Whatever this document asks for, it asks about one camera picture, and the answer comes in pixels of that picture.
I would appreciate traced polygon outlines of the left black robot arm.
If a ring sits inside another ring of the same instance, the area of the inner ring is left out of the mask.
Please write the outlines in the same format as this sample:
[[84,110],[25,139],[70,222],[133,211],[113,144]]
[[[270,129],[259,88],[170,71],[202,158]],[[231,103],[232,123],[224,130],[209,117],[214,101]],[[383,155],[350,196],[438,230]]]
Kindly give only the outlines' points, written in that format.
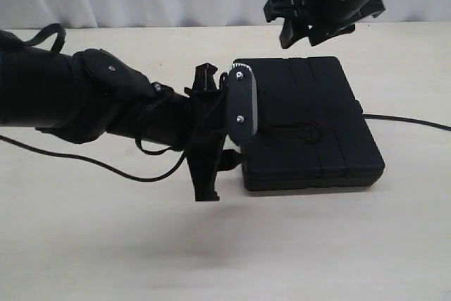
[[224,147],[228,76],[214,79],[210,63],[178,94],[152,82],[103,49],[62,53],[66,30],[58,23],[21,40],[1,32],[1,124],[31,127],[73,144],[104,133],[152,142],[187,163],[198,202],[215,202],[216,175],[243,162]]

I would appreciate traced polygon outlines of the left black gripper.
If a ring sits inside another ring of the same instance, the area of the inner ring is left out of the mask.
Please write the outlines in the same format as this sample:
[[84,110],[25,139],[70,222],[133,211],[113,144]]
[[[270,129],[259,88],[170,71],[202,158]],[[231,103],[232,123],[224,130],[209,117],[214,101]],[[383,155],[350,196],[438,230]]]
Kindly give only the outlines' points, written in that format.
[[217,202],[217,173],[231,171],[243,162],[241,153],[224,149],[226,141],[226,93],[228,75],[222,73],[216,84],[217,67],[204,63],[195,68],[191,88],[185,88],[193,117],[193,129],[184,155],[197,202]]

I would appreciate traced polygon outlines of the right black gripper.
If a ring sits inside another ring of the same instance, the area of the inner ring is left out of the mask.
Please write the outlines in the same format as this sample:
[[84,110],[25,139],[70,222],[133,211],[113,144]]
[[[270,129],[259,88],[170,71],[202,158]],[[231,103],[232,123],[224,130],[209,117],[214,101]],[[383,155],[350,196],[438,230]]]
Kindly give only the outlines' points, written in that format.
[[[282,48],[290,48],[308,36],[310,45],[315,47],[332,38],[353,33],[356,27],[352,23],[383,10],[381,0],[268,0],[264,15],[267,22],[284,18],[279,36]],[[326,27],[312,26],[309,29],[309,24]]]

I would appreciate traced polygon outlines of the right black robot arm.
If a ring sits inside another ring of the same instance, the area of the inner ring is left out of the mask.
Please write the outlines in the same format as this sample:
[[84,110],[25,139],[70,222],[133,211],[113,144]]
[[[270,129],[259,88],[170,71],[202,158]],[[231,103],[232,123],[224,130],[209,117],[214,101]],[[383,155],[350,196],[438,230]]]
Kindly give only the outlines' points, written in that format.
[[355,31],[355,23],[385,11],[383,0],[267,0],[268,23],[282,18],[279,40],[283,49],[303,38],[317,46],[329,39]]

